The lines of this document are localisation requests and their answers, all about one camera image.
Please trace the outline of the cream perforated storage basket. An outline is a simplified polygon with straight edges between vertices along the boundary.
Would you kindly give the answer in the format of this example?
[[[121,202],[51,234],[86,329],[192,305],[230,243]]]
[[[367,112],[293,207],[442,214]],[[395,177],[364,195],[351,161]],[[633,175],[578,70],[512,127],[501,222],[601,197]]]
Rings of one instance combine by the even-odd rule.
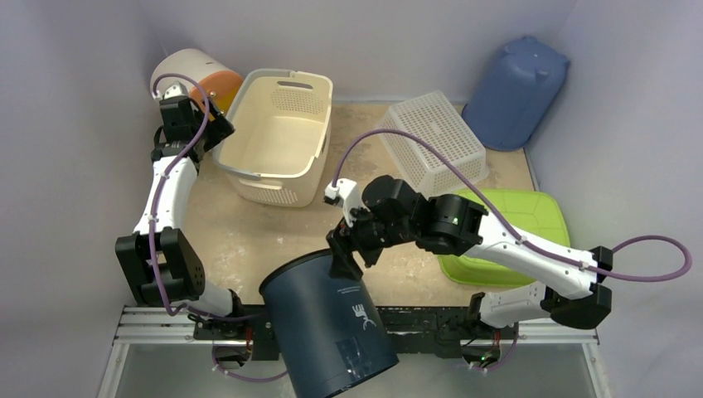
[[[250,72],[226,115],[234,128],[213,160],[244,199],[304,207],[316,194],[331,137],[332,81],[304,71]]]

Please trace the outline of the black cylindrical bucket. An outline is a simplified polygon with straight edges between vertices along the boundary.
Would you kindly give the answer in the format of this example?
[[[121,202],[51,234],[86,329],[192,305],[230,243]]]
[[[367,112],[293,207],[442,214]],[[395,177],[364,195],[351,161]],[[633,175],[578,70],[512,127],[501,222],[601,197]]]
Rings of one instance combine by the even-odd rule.
[[[278,267],[259,286],[298,397],[333,397],[400,359],[362,281],[328,274],[330,250]]]

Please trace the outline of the white lattice plastic basket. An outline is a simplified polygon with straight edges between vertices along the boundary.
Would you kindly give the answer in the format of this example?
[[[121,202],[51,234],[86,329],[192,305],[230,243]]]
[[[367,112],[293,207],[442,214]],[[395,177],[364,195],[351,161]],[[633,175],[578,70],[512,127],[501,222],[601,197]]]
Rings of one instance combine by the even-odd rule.
[[[391,105],[377,123],[421,139],[443,155],[471,183],[489,175],[486,149],[440,90]],[[424,146],[396,134],[380,136],[402,178],[425,197],[466,185]]]

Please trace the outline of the blue plastic bucket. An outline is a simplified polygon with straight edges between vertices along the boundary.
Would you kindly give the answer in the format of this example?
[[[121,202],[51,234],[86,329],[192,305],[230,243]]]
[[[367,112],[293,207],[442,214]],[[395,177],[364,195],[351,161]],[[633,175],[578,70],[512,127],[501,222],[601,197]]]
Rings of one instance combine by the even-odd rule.
[[[534,36],[509,41],[493,57],[461,116],[481,144],[525,147],[560,92],[570,58]]]

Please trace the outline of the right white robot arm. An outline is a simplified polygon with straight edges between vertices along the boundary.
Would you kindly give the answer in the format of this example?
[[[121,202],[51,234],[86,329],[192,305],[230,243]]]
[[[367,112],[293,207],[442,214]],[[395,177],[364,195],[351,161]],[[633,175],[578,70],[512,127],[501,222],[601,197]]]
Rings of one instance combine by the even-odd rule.
[[[558,245],[512,226],[475,201],[455,194],[426,198],[388,175],[364,189],[340,178],[325,187],[323,200],[343,213],[326,237],[333,278],[359,281],[363,271],[357,255],[370,268],[384,249],[407,243],[434,255],[487,260],[532,278],[520,288],[472,296],[465,325],[475,337],[538,318],[590,330],[612,311],[612,292],[598,276],[612,268],[609,249]]]

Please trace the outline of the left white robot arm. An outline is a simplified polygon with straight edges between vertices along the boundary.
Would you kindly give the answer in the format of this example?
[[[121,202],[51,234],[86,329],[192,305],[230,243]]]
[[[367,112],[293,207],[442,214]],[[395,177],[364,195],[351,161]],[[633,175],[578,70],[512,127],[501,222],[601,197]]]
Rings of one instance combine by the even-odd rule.
[[[204,154],[234,129],[210,98],[164,95],[159,106],[162,126],[151,152],[149,198],[133,233],[116,240],[115,254],[137,303],[215,319],[218,332],[236,339],[247,328],[241,301],[233,290],[206,280],[204,266],[182,231]]]

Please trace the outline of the white pastel drawer cabinet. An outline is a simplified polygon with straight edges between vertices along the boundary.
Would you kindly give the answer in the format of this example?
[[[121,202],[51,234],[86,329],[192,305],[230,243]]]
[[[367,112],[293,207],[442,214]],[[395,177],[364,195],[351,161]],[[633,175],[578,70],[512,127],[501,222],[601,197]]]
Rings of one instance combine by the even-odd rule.
[[[157,78],[165,74],[185,75],[195,80],[231,121],[229,110],[244,81],[240,74],[194,48],[176,51],[156,66],[149,81],[151,92]]]

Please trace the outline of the aluminium rail base frame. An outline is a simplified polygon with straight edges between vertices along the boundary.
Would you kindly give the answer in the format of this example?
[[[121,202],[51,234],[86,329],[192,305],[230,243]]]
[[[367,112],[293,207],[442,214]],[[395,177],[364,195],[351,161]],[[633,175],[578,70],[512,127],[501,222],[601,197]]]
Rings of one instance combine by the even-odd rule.
[[[594,331],[533,320],[499,332],[466,307],[375,306],[361,283],[293,287],[227,322],[123,310],[102,397],[607,397]]]

